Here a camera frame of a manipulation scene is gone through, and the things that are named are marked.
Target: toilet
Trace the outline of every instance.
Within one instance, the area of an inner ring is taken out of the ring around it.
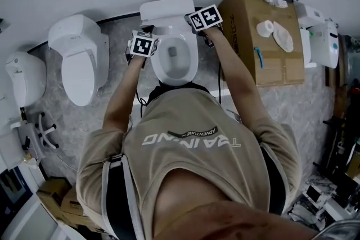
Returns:
[[[46,88],[46,66],[26,52],[15,52],[6,60],[5,70],[11,78],[16,104],[29,106],[41,98]]]
[[[61,76],[70,100],[91,103],[109,74],[109,36],[84,15],[73,15],[54,24],[48,45],[62,56]]]
[[[308,29],[300,28],[305,68],[336,68],[339,59],[338,30],[331,19]]]
[[[199,56],[196,35],[184,15],[195,12],[192,0],[159,0],[140,7],[142,26],[153,25],[159,37],[151,65],[157,78],[169,86],[191,82],[197,72]]]

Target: toilet lid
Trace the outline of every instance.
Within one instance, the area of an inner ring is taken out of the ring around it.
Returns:
[[[27,106],[26,96],[28,92],[28,88],[26,86],[25,75],[23,72],[14,73],[12,75],[12,86],[13,86],[13,94],[15,96],[16,104],[19,107]]]
[[[96,64],[93,54],[84,51],[63,59],[62,84],[65,92],[78,106],[89,104],[97,92]]]

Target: black cable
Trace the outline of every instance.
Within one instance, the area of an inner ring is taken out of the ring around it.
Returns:
[[[125,55],[127,54],[128,48],[129,48],[129,47],[127,47],[127,48],[125,49]],[[126,61],[127,61],[128,65],[129,65],[129,63],[130,63],[130,61],[131,61],[131,58],[130,58],[130,57],[129,57],[129,59],[127,58]],[[141,107],[140,107],[140,118],[142,118],[142,108],[147,105],[147,102],[145,101],[145,99],[139,98],[139,94],[137,93],[137,90],[136,90],[136,98],[137,98],[137,101],[141,104]]]
[[[221,88],[220,88],[220,77],[221,77],[221,63],[219,61],[219,72],[218,72],[218,87],[219,87],[219,103],[221,104]]]
[[[144,98],[139,98],[139,94],[137,93],[137,90],[136,90],[136,98],[137,98],[137,101],[141,104],[140,118],[142,118],[142,108],[147,105],[147,102],[145,101]]]

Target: toilet tank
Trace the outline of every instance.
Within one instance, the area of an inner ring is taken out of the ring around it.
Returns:
[[[50,28],[48,45],[64,57],[68,53],[96,49],[100,39],[101,31],[96,22],[77,14],[60,20]]]
[[[140,6],[141,20],[163,19],[173,16],[184,17],[195,12],[192,0],[158,0],[146,2]]]

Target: hand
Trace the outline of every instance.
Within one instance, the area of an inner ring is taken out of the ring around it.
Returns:
[[[223,33],[217,26],[213,26],[210,28],[206,28],[203,32],[208,36],[208,38],[212,41],[214,38],[219,37],[220,35],[223,36]]]
[[[134,55],[129,65],[136,65],[141,67],[144,64],[145,60],[146,57],[144,56]]]

